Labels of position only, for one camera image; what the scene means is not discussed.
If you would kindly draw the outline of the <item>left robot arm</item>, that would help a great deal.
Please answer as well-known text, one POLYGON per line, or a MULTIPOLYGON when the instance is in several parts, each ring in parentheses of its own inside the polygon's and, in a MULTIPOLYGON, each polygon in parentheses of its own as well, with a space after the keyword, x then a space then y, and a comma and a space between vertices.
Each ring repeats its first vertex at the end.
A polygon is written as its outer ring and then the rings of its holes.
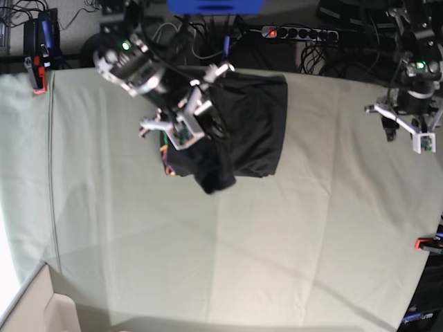
POLYGON ((415 153, 435 152, 442 120, 442 2, 403 1, 388 15, 397 26, 397 65, 386 94, 365 112, 380 116, 387 141, 404 129, 415 153))

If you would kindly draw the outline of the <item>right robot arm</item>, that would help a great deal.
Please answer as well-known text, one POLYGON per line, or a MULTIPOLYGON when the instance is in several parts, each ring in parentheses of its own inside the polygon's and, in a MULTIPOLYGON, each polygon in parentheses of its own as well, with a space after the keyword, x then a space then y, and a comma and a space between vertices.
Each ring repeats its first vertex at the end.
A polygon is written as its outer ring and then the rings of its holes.
POLYGON ((184 150, 203 138, 229 136, 210 89, 234 67, 211 64, 201 75, 180 69, 176 60, 190 45, 189 16, 166 44, 147 35, 146 1, 101 1, 100 45, 93 55, 97 72, 130 96, 142 96, 156 107, 153 118, 141 120, 140 136, 162 131, 175 149, 184 150))

